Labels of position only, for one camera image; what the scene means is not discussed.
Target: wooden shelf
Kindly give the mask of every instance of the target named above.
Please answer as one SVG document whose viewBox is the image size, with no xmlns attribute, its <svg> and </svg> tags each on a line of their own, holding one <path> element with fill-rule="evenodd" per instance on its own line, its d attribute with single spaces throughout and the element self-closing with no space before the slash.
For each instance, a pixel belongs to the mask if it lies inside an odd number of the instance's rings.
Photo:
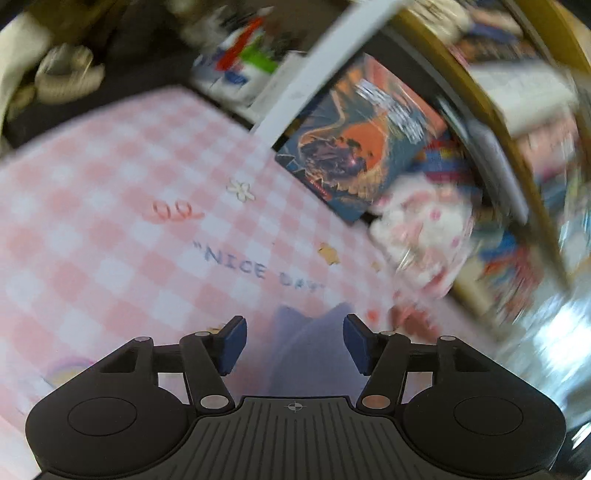
<svg viewBox="0 0 591 480">
<path fill-rule="evenodd" d="M 554 59 L 580 73 L 591 75 L 591 31 L 555 0 L 514 0 L 536 29 Z M 577 115 L 585 153 L 585 173 L 591 178 L 591 131 Z"/>
<path fill-rule="evenodd" d="M 556 226 L 544 206 L 532 172 L 517 144 L 509 135 L 501 114 L 447 47 L 412 13 L 407 10 L 401 11 L 391 22 L 394 28 L 445 77 L 472 114 L 488 125 L 499 139 L 530 206 L 530 227 L 554 268 L 561 286 L 569 290 L 571 279 L 560 253 Z"/>
</svg>

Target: white shelf board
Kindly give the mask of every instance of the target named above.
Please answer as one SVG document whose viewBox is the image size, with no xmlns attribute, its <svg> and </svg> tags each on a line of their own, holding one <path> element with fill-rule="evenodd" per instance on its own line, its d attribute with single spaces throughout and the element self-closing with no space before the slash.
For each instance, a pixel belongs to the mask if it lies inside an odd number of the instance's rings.
<svg viewBox="0 0 591 480">
<path fill-rule="evenodd" d="M 299 72 L 251 133 L 273 146 L 326 82 L 407 4 L 408 0 L 351 4 L 312 47 Z"/>
</svg>

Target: pink checkered tablecloth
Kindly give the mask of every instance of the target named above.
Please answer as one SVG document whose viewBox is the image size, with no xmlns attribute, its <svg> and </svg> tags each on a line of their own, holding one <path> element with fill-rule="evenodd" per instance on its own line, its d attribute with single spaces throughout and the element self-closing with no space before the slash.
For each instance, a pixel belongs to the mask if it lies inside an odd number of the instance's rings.
<svg viewBox="0 0 591 480">
<path fill-rule="evenodd" d="M 42 396 L 135 336 L 176 343 L 243 315 L 248 343 L 226 378 L 239 397 L 258 391 L 279 306 L 319 316 L 346 301 L 383 330 L 393 292 L 412 296 L 363 225 L 180 88 L 19 150 L 0 170 L 0 212 L 0 416 L 19 432 Z M 444 333 L 491 350 L 447 301 L 418 301 Z"/>
</svg>

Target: white cloth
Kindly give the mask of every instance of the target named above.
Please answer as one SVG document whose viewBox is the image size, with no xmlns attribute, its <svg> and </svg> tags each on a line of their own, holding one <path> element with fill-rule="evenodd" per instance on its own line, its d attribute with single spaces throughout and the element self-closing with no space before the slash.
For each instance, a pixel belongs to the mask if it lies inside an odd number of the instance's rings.
<svg viewBox="0 0 591 480">
<path fill-rule="evenodd" d="M 34 67 L 51 46 L 49 30 L 29 14 L 21 14 L 0 31 L 0 134 L 8 104 L 22 75 Z"/>
<path fill-rule="evenodd" d="M 445 296 L 470 252 L 471 206 L 423 174 L 399 177 L 389 192 L 372 208 L 382 215 L 369 228 L 372 239 L 409 283 Z"/>
</svg>

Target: crosshair marking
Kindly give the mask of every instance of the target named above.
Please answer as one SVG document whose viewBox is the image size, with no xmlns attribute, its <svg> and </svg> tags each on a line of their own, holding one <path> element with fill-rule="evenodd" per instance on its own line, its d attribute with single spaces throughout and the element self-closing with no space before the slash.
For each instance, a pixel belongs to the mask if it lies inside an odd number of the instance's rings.
<svg viewBox="0 0 591 480">
<path fill-rule="evenodd" d="M 289 405 L 286 405 L 285 407 L 289 408 L 294 413 L 296 411 L 300 411 L 302 408 L 305 408 L 305 406 L 303 406 L 301 403 L 298 403 L 296 401 L 293 401 L 292 403 L 290 403 Z"/>
</svg>

